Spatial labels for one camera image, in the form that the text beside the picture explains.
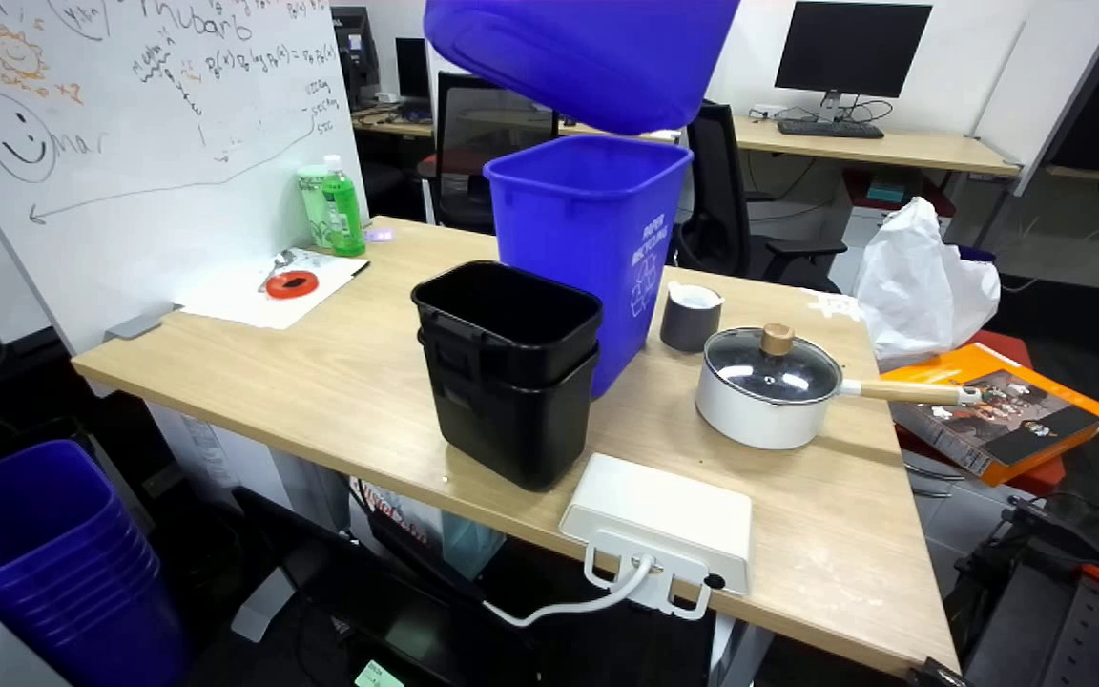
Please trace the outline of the white paper sheet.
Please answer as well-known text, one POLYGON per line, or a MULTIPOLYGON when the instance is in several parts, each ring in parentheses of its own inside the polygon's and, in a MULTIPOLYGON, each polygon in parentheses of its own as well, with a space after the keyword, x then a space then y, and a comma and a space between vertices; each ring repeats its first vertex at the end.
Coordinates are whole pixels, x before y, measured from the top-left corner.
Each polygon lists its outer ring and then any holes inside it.
POLYGON ((283 246, 269 264, 245 260, 205 269, 175 304, 249 328, 290 328, 364 269, 364 257, 283 246))

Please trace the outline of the large whiteboard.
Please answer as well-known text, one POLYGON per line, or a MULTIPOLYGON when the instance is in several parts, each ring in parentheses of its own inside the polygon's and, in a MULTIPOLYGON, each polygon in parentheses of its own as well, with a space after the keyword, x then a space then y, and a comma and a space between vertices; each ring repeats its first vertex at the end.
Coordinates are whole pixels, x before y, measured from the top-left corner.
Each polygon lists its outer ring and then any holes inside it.
POLYGON ((0 0, 0 237, 74 349, 253 310, 352 155, 327 0, 0 0))

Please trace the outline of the orange book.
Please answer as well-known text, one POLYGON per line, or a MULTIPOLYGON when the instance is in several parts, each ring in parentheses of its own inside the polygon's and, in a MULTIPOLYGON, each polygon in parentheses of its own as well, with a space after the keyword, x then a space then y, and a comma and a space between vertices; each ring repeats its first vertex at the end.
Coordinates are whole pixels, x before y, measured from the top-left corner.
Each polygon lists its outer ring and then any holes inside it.
POLYGON ((980 391, 978 404, 898 404, 894 421, 986 486, 1031 473, 1099 436, 1094 398, 986 342, 885 371, 885 383, 969 386, 980 391))

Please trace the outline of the wooden side desk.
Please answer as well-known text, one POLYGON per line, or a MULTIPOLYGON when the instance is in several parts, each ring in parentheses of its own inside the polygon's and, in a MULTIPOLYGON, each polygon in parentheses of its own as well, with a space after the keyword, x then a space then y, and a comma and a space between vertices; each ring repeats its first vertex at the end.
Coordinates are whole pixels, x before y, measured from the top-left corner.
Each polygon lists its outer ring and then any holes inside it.
POLYGON ((735 117, 735 146, 746 152, 783 152, 846 165, 930 166, 956 175, 1016 179, 1019 165, 978 136, 890 128, 885 136, 806 136, 776 123, 735 117))

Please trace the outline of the stack of blue bins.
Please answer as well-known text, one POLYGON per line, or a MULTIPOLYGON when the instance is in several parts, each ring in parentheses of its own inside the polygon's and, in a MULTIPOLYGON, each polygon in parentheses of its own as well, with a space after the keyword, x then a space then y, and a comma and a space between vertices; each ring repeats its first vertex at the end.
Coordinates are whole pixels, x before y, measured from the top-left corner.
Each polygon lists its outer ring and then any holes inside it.
POLYGON ((180 687, 159 558, 74 437, 0 456, 0 620, 74 687, 180 687))

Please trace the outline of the blue recycling bin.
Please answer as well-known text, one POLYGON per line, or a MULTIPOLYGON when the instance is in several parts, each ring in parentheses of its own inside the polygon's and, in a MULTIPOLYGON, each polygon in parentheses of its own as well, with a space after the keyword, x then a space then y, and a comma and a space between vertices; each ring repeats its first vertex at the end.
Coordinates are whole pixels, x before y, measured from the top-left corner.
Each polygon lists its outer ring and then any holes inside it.
POLYGON ((701 105, 740 0, 427 0, 423 39, 467 73, 609 132, 701 105))
POLYGON ((604 398, 645 346, 690 152, 552 136, 486 165, 501 260, 599 297, 604 398))

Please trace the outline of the black monitor right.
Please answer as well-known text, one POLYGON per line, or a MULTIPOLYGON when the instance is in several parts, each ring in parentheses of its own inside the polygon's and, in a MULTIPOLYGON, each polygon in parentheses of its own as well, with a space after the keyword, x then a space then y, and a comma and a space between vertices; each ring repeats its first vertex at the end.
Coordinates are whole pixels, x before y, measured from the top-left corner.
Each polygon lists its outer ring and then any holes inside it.
POLYGON ((797 0, 776 85, 797 90, 898 96, 928 20, 928 5, 797 0))

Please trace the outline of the orange tape roll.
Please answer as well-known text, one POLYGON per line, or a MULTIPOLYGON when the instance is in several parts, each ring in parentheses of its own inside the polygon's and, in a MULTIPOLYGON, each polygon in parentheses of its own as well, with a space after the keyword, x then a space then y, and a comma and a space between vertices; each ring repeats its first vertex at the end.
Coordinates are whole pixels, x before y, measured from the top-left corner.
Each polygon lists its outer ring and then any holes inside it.
POLYGON ((290 297, 306 297, 319 285, 319 279, 311 269, 276 269, 262 281, 266 297, 290 302, 290 297))

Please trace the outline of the green soap bottle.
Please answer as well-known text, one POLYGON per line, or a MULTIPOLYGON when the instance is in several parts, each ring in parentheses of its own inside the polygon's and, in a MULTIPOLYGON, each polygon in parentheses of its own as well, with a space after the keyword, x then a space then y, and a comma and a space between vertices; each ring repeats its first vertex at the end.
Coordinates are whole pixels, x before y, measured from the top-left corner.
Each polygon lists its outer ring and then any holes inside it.
POLYGON ((332 257, 367 253, 357 190, 344 175, 344 165, 337 152, 297 170, 297 197, 310 221, 310 237, 319 253, 332 253, 332 257))

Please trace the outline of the black keyboard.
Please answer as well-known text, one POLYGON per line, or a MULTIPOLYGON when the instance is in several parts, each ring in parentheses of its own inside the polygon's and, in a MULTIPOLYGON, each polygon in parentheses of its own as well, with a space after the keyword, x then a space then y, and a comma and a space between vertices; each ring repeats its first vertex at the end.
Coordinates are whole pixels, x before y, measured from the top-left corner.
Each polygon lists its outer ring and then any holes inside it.
POLYGON ((818 117, 779 117, 776 123, 779 132, 797 132, 797 136, 867 136, 867 141, 877 141, 885 136, 877 127, 871 123, 818 123, 818 117))

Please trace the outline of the white plastic bag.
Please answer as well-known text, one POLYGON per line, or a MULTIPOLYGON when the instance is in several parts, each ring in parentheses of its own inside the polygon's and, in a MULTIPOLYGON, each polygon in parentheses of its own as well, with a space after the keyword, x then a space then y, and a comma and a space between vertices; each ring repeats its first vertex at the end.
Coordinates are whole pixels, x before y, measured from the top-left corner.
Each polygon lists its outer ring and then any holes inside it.
POLYGON ((867 237, 846 237, 829 279, 860 302, 883 365, 973 338, 1001 310, 1001 269, 941 240, 938 211, 914 194, 867 237))

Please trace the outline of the grey cup with white lid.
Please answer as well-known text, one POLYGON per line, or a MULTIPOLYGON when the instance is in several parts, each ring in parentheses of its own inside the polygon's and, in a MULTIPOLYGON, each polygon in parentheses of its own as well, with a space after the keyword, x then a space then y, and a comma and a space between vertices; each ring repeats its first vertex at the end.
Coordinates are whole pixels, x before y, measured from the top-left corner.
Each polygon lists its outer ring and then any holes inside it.
POLYGON ((659 338, 671 349, 701 349, 707 338, 716 332, 720 321, 720 292, 711 285, 687 285, 671 281, 662 315, 659 315, 659 338))

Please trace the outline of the black landfill bin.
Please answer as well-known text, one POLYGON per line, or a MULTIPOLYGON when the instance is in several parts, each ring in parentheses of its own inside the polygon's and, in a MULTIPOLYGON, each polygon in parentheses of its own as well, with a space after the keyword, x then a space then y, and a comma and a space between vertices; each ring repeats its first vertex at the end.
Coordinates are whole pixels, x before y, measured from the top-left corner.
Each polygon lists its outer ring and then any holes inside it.
POLYGON ((599 302, 493 260, 412 291, 437 431, 519 487, 544 493, 582 451, 599 302))

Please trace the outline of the white saucepan with glass lid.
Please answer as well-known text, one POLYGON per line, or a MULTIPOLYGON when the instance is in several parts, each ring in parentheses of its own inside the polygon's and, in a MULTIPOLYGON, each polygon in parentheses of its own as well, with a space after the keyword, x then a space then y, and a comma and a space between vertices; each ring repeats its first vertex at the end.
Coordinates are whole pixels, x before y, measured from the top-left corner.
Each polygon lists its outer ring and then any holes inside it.
POLYGON ((696 408, 726 437, 757 451, 797 451, 821 436, 835 398, 978 404, 973 386, 871 383, 785 323, 726 328, 701 346, 696 408))

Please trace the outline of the white power box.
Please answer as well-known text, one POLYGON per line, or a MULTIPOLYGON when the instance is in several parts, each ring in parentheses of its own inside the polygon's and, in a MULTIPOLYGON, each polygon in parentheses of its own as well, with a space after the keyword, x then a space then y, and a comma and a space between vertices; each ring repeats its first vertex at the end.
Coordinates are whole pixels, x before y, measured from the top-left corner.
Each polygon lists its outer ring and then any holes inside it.
POLYGON ((746 590, 751 498, 682 473, 591 454, 558 530, 609 553, 619 540, 687 559, 687 580, 746 590))

